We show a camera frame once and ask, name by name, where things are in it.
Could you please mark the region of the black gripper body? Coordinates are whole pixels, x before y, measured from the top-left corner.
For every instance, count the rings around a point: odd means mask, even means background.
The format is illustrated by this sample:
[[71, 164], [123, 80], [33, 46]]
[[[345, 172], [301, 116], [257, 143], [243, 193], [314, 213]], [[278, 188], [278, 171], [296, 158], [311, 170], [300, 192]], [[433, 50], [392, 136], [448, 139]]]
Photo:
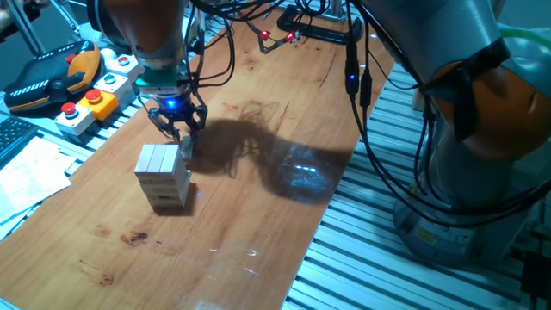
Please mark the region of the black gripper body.
[[177, 96], [157, 96], [158, 108], [161, 115], [172, 121], [184, 121], [195, 112], [195, 105], [190, 95], [183, 93]]

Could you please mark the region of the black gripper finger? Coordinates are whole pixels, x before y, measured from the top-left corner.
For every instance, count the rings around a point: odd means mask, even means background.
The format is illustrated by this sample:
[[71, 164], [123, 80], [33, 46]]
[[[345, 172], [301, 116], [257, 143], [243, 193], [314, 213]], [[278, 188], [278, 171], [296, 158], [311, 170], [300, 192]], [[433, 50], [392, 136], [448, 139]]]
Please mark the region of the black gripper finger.
[[194, 106], [189, 117], [188, 126], [190, 137], [197, 140], [205, 128], [207, 120], [207, 106]]
[[174, 127], [174, 123], [172, 121], [165, 121], [161, 118], [159, 108], [151, 108], [148, 111], [148, 119], [165, 138], [174, 143], [180, 142], [179, 130]]

